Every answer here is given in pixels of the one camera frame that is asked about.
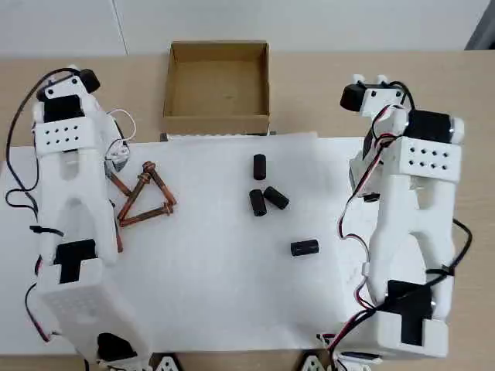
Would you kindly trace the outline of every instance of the copper screw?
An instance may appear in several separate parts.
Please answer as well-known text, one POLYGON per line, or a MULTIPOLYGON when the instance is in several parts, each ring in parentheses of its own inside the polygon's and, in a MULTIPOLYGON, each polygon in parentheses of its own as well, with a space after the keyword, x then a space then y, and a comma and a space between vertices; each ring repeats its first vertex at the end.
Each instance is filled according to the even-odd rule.
POLYGON ((136 187, 134 187, 134 189, 132 190, 131 195, 128 197, 127 201, 122 206, 121 212, 117 215, 117 219, 119 220, 123 220, 125 218, 132 204, 135 202, 135 200, 139 196, 139 193, 144 188, 145 184, 149 183, 151 176, 147 172, 143 172, 142 174, 138 175, 138 178, 139 178, 138 184, 136 184, 136 187))
POLYGON ((122 251, 124 251, 124 247, 122 246, 122 239, 121 235, 118 233, 117 226, 115 226, 115 232, 117 237, 117 252, 121 253, 122 251))
POLYGON ((172 205, 177 204, 177 200, 173 196, 173 194, 169 191, 165 182, 163 182, 162 178, 160 178, 160 175, 158 175, 158 173, 156 172, 155 167, 156 167, 155 163, 151 162, 151 161, 147 161, 144 164, 142 164, 143 171, 147 172, 148 174, 150 174, 152 176, 153 181, 155 181, 156 185, 160 188, 163 195, 165 196, 165 198, 169 202, 170 211, 173 213, 172 205))
POLYGON ((127 186, 113 172, 107 174, 107 178, 109 178, 110 181, 114 183, 127 197, 131 195, 131 190, 127 188, 127 186))
MULTIPOLYGON (((112 202, 111 199, 109 199, 109 201, 111 203, 111 207, 115 209, 115 204, 112 202)), ((118 234, 117 222, 114 221, 114 223, 115 223, 115 238, 117 239, 117 252, 121 253, 122 251, 124 251, 124 247, 122 246, 121 235, 118 234)))
POLYGON ((119 223, 120 226, 124 228, 125 226, 130 226, 131 224, 139 223, 142 222, 143 220, 151 219, 154 218, 155 216, 160 216, 167 213, 168 213, 167 205, 163 203, 163 205, 158 209, 153 209, 147 211, 146 213, 141 213, 139 215, 133 216, 132 218, 123 219, 119 223))

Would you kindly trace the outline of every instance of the cable tie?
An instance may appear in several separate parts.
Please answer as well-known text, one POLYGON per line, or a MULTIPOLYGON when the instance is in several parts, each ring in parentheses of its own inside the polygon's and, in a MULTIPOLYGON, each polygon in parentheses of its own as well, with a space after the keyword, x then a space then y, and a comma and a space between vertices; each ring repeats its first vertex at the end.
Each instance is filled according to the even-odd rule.
POLYGON ((63 232, 60 230, 56 230, 55 228, 45 228, 44 226, 29 226, 29 228, 36 234, 53 233, 60 237, 63 237, 63 232))
POLYGON ((370 263, 368 261, 365 261, 363 263, 363 267, 361 268, 361 274, 363 277, 368 277, 370 274, 370 263))
POLYGON ((442 265, 440 269, 428 269, 426 270, 426 274, 439 274, 441 276, 451 276, 454 277, 455 269, 451 267, 447 267, 446 265, 442 265))

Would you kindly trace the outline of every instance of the black cylinder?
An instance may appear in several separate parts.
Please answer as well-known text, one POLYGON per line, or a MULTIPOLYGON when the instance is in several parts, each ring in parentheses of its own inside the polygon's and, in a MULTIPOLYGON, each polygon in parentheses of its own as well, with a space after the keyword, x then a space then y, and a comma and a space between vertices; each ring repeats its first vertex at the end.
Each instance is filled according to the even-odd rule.
POLYGON ((273 187, 268 187, 263 193, 263 196, 277 206, 280 210, 285 209, 288 205, 288 198, 282 195, 278 190, 273 187))
POLYGON ((291 243, 293 257, 300 255, 317 254, 319 252, 318 240, 307 240, 291 243))
POLYGON ((256 180, 266 178, 266 157, 261 153, 253 157, 253 176, 256 180))
POLYGON ((251 199, 254 216, 263 216, 266 214, 265 199, 263 199, 263 193, 261 193, 260 189, 250 191, 249 198, 251 199))

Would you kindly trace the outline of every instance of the white wall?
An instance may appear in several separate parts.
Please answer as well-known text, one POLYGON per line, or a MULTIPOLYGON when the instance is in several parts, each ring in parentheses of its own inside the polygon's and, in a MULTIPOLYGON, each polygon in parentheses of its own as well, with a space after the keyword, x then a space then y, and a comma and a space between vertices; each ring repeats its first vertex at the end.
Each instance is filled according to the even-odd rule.
POLYGON ((0 0, 0 56, 160 53, 174 39, 273 50, 464 49, 489 0, 0 0))
POLYGON ((124 55, 110 0, 0 0, 0 56, 124 55))

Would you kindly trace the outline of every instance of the white plastic part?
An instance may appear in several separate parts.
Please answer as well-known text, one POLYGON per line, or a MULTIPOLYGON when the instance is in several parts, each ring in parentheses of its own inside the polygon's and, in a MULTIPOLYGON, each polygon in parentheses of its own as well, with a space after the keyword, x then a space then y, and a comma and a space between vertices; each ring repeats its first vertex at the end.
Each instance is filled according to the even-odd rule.
POLYGON ((380 85, 381 83, 388 83, 388 78, 385 75, 377 76, 377 85, 380 85))
POLYGON ((403 94, 401 89, 395 87, 366 89, 360 115, 363 117, 375 117, 383 107, 389 104, 400 104, 403 94))
POLYGON ((307 356, 302 364, 300 371, 324 371, 322 363, 317 356, 307 356))
MULTIPOLYGON (((409 235, 418 241, 427 270, 448 266, 455 252, 452 218, 456 183, 459 181, 461 148, 402 137, 392 143, 387 152, 381 180, 377 228, 370 240, 368 289, 375 302, 385 299, 390 264, 409 235), (438 151, 437 155, 433 155, 433 151, 438 151), (409 165, 409 161, 413 161, 409 156, 420 157, 414 157, 414 164, 409 165), (439 163, 437 168, 431 167, 432 158, 437 157, 446 161, 446 169, 442 168, 443 163, 439 163), (417 161, 423 161, 425 166, 416 166, 417 161), (409 196, 411 192, 415 192, 411 189, 412 179, 418 176, 423 179, 421 192, 424 197, 421 207, 412 203, 409 196)), ((429 274, 426 280, 436 277, 437 274, 429 274)), ((445 320, 448 316, 452 303, 452 286, 453 277, 448 277, 432 288, 436 302, 433 318, 445 320)))
POLYGON ((457 183, 462 149, 458 145, 400 137, 385 151, 387 174, 406 174, 457 183))
POLYGON ((449 353, 449 328, 444 321, 423 321, 423 345, 401 341, 401 316, 378 311, 346 335, 340 352, 377 354, 384 359, 445 358, 449 353))
MULTIPOLYGON (((384 133, 400 135, 404 129, 408 126, 408 112, 409 110, 396 107, 389 107, 382 115, 381 119, 377 120, 374 125, 374 133, 377 137, 384 133)), ((370 166, 377 155, 378 147, 374 145, 374 140, 371 142, 370 149, 366 156, 363 158, 363 152, 359 151, 355 158, 350 160, 350 177, 351 184, 354 186, 362 178, 364 172, 370 166)), ((369 195, 372 193, 380 194, 381 191, 381 175, 382 166, 379 165, 372 173, 364 187, 357 193, 357 197, 363 195, 369 195)))
MULTIPOLYGON (((41 202, 39 225, 63 231, 67 218, 74 218, 73 206, 82 204, 94 227, 97 255, 106 263, 117 260, 114 210, 108 202, 103 157, 94 148, 77 153, 49 153, 39 157, 41 202)), ((52 263, 62 242, 53 233, 39 235, 43 260, 52 263)))
POLYGON ((102 259, 83 260, 78 281, 60 284, 60 265, 44 264, 38 277, 38 292, 55 314, 64 337, 89 362, 98 359, 97 337, 114 334, 130 343, 138 354, 125 362, 149 357, 147 334, 138 318, 105 274, 102 259))
POLYGON ((364 76, 363 75, 360 75, 359 73, 355 73, 353 75, 353 83, 365 83, 366 80, 364 79, 364 76))
POLYGON ((155 371, 179 371, 179 367, 177 367, 176 361, 172 357, 165 356, 157 365, 155 371))
POLYGON ((86 87, 78 76, 71 76, 56 85, 45 87, 45 95, 49 99, 77 95, 83 97, 88 95, 86 87))
POLYGON ((94 122, 88 117, 46 122, 35 126, 38 156, 79 148, 96 148, 100 143, 94 122))
POLYGON ((149 334, 105 274, 106 266, 117 261, 118 248, 104 155, 121 135, 113 117, 87 93, 79 77, 50 85, 45 93, 49 99, 77 95, 84 116, 45 123, 44 103, 33 108, 41 188, 38 221, 40 226, 64 233, 63 237, 54 233, 38 236, 43 258, 39 293, 63 335, 88 361, 99 358, 98 336, 110 333, 129 342, 136 353, 111 365, 142 371, 146 367, 142 361, 150 353, 149 334), (62 267, 53 265, 57 248, 81 240, 94 240, 97 257, 81 261, 75 281, 61 283, 62 267))
POLYGON ((464 139, 464 120, 458 117, 451 117, 451 133, 450 142, 454 145, 460 145, 464 139))

